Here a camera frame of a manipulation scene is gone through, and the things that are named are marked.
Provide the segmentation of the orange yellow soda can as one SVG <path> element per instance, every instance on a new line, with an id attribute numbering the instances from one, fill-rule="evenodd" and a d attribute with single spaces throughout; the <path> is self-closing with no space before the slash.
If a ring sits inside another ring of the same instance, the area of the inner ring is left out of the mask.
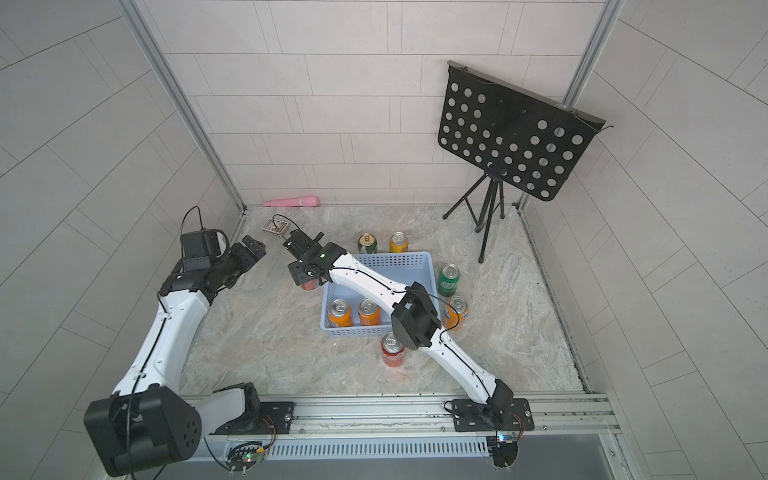
<path id="1" fill-rule="evenodd" d="M 409 240 L 404 232 L 397 231 L 392 234 L 389 240 L 389 251 L 391 253 L 404 253 L 409 249 Z"/>

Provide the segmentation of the orange Fanta can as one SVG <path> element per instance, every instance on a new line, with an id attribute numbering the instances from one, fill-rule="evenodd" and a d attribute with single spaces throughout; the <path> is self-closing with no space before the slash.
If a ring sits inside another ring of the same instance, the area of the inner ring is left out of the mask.
<path id="1" fill-rule="evenodd" d="M 454 295 L 445 304 L 443 310 L 442 324 L 445 329 L 460 329 L 469 313 L 468 301 L 459 295 Z"/>

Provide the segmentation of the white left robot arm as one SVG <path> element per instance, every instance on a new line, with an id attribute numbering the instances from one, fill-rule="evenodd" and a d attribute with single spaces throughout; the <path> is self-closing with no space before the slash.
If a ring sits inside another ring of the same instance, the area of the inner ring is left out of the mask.
<path id="1" fill-rule="evenodd" d="M 252 450 L 270 449 L 290 430 L 292 403 L 263 405 L 250 382 L 223 387 L 195 405 L 179 395 L 183 367 L 213 301 L 266 254 L 252 237 L 230 243 L 217 229 L 185 233 L 180 242 L 181 257 L 156 294 L 156 316 L 136 358 L 110 396 L 91 402 L 84 415 L 111 477 L 188 460 L 210 434 L 268 436 L 238 450 L 234 465 L 248 469 Z"/>

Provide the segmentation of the red cola can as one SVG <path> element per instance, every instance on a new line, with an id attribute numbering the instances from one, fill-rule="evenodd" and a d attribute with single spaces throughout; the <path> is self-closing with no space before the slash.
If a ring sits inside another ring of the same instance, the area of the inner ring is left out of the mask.
<path id="1" fill-rule="evenodd" d="M 304 284 L 301 285 L 301 288 L 305 291 L 312 291 L 315 290 L 319 286 L 319 280 L 318 279 L 312 279 Z"/>
<path id="2" fill-rule="evenodd" d="M 381 355 L 384 364 L 388 367 L 397 368 L 403 364 L 405 346 L 396 338 L 393 332 L 386 334 L 382 338 Z"/>

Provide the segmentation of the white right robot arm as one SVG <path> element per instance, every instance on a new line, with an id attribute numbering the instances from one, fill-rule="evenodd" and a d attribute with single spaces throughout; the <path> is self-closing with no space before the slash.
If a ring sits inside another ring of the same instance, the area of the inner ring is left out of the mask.
<path id="1" fill-rule="evenodd" d="M 295 258 L 288 269 L 296 285 L 311 280 L 332 282 L 373 301 L 390 316 L 392 332 L 405 348 L 429 356 L 459 383 L 467 397 L 450 402 L 458 431 L 524 434 L 535 429 L 527 401 L 516 398 L 506 383 L 454 342 L 433 304 L 437 298 L 420 283 L 391 280 L 339 245 L 329 242 L 322 246 L 299 229 L 283 246 Z"/>

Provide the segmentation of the green Sprite can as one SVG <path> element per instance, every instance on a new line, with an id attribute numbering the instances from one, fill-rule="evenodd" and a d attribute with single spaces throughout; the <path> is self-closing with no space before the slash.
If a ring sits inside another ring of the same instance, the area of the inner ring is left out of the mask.
<path id="1" fill-rule="evenodd" d="M 438 275 L 438 293 L 444 297 L 453 296 L 458 289 L 460 276 L 460 269 L 455 264 L 449 263 L 444 265 Z"/>

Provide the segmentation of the white green beer can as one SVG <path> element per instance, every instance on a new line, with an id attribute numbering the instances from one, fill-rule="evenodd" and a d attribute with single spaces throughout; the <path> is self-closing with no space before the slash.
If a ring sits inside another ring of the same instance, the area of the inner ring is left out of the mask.
<path id="1" fill-rule="evenodd" d="M 357 248 L 360 254 L 377 254 L 378 241 L 372 233 L 365 232 L 358 238 Z"/>

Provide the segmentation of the red cola can back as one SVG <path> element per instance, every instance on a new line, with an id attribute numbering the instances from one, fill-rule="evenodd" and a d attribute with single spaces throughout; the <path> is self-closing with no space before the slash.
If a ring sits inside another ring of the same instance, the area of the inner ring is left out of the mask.
<path id="1" fill-rule="evenodd" d="M 315 290 L 319 286 L 319 280 L 318 279 L 312 279 L 304 284 L 301 285 L 301 288 L 305 291 L 312 291 Z"/>

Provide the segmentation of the red cola can front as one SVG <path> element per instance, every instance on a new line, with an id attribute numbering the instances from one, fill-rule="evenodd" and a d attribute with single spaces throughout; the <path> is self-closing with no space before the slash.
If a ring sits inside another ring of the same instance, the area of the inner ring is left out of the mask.
<path id="1" fill-rule="evenodd" d="M 382 338 L 381 355 L 384 364 L 388 367 L 397 368 L 403 364 L 405 346 L 396 338 L 393 332 L 386 334 Z"/>

